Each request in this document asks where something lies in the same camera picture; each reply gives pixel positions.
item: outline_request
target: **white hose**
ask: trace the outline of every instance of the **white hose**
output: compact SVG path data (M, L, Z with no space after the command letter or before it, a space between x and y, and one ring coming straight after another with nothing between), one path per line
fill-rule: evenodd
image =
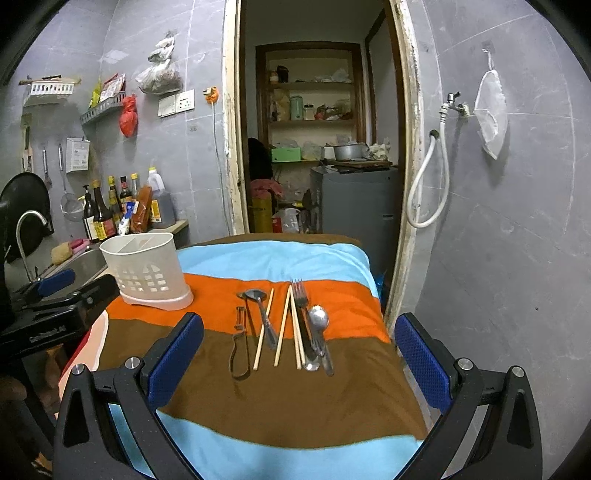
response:
M439 142L440 142L440 146L441 146L441 156L443 158L443 181L444 181L443 197L441 198L441 201L439 203L439 206L437 207L437 210L435 211L435 213L431 217L429 217L424 222L418 222L417 221L418 214L417 214L417 220L413 220L412 207L413 207L414 194L417 191L418 184L421 181L423 174L425 173L427 165L429 165L429 162L431 161L431 157L433 156L433 151L435 150L435 144L437 143L437 139L435 138L435 135L431 134L430 135L431 142L429 143L429 149L427 151L427 154L425 155L425 160L423 161L421 168L418 169L417 176L415 177L413 184L410 187L410 191L408 192L407 209L406 209L407 220L408 220L408 223L410 223L415 228L428 227L435 220L437 220L437 218L439 218L439 216L441 215L441 212L445 208L445 205L447 203L447 197L449 196L449 161L447 159L447 146L446 146L446 142L445 142L445 117L446 116L447 116L447 109L445 111L445 115L441 115L441 121L439 123Z

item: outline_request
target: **plastic oil jug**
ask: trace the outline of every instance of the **plastic oil jug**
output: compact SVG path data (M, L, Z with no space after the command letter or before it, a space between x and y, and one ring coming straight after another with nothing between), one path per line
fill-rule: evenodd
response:
M152 208L150 222L152 228L168 228L177 221L174 214L173 200L170 192L164 188L162 177L156 167L148 169L148 185L152 187Z

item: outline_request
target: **sponge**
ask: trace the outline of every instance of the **sponge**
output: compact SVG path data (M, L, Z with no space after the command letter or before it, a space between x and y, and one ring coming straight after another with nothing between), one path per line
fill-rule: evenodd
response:
M59 265L64 263L72 256L72 249L70 244L65 242L51 249L51 263Z

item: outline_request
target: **fork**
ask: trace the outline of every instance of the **fork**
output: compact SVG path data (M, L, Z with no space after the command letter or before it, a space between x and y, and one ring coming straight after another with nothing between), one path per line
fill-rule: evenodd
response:
M308 331L310 332L310 345L312 350L315 351L317 355L322 355L322 347L321 343L318 340L318 335L312 324L310 323L310 318L308 317L308 295L306 294L306 289L304 288L304 283L301 279L295 280L291 282L291 290L294 294L294 301L295 306L298 309L301 309L306 317L306 326Z

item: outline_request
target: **orange stripe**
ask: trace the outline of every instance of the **orange stripe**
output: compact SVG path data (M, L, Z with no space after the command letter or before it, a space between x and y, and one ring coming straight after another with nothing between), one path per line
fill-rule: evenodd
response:
M154 325L174 326L186 312L195 312L203 319L206 329L235 333L236 307L244 305L244 301L236 294L249 288L260 288L269 293L271 288L275 288L269 319L276 331L279 331L288 282L242 281L193 274L185 274L185 281L193 291L194 300L184 310L165 312L150 307L127 305L118 297L107 308L109 317L121 320L139 319ZM320 304L329 314L329 327L324 333L327 340L373 336L383 342L390 342L382 321L379 300L367 287L356 282L313 280L306 282L306 292L310 305ZM249 306L258 333L261 328L261 316L253 302L249 302ZM293 331L286 329L285 337L293 338Z

